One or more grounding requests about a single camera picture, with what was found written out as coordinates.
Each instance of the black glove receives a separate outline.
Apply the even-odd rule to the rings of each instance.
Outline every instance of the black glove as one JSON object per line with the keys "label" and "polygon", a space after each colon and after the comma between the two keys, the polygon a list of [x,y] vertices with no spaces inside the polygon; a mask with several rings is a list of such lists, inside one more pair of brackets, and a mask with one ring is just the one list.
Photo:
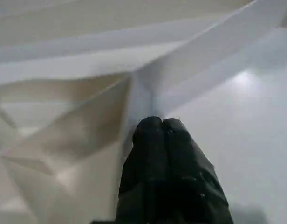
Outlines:
{"label": "black glove", "polygon": [[143,119],[124,166],[116,221],[233,224],[213,165],[177,119]]}

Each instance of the gloved hand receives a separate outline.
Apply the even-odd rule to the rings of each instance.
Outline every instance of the gloved hand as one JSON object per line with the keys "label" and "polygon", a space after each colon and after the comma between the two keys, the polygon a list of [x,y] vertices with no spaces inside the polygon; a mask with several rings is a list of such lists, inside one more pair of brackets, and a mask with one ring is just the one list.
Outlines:
{"label": "gloved hand", "polygon": [[213,165],[181,121],[143,119],[124,166],[116,221],[233,224]]}

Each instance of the white surface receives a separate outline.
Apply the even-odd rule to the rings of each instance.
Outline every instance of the white surface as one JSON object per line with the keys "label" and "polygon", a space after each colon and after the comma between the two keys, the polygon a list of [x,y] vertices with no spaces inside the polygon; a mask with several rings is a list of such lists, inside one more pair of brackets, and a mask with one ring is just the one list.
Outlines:
{"label": "white surface", "polygon": [[15,46],[0,47],[0,63],[55,58],[82,53],[100,53],[186,40],[227,14],[211,14],[193,19],[169,21],[142,27],[110,30],[88,35],[57,38]]}
{"label": "white surface", "polygon": [[280,26],[287,15],[287,0],[257,0],[234,12],[189,43],[138,70],[151,76],[145,85],[157,94],[231,56]]}
{"label": "white surface", "polygon": [[74,0],[0,0],[0,17],[22,14]]}
{"label": "white surface", "polygon": [[189,79],[167,96],[175,107],[181,100],[167,117],[180,118],[213,162],[234,214],[240,205],[239,214],[247,210],[250,219],[287,223],[287,30],[202,75],[225,81],[202,89]]}
{"label": "white surface", "polygon": [[122,78],[122,74],[77,80],[26,80],[0,86],[2,114],[23,134],[50,124]]}
{"label": "white surface", "polygon": [[230,0],[78,0],[1,17],[0,46],[228,13],[247,2],[249,0],[235,3]]}
{"label": "white surface", "polygon": [[112,49],[61,57],[51,56],[35,60],[30,58],[15,62],[5,61],[0,63],[0,85],[31,79],[89,78],[134,70],[175,49],[180,43]]}

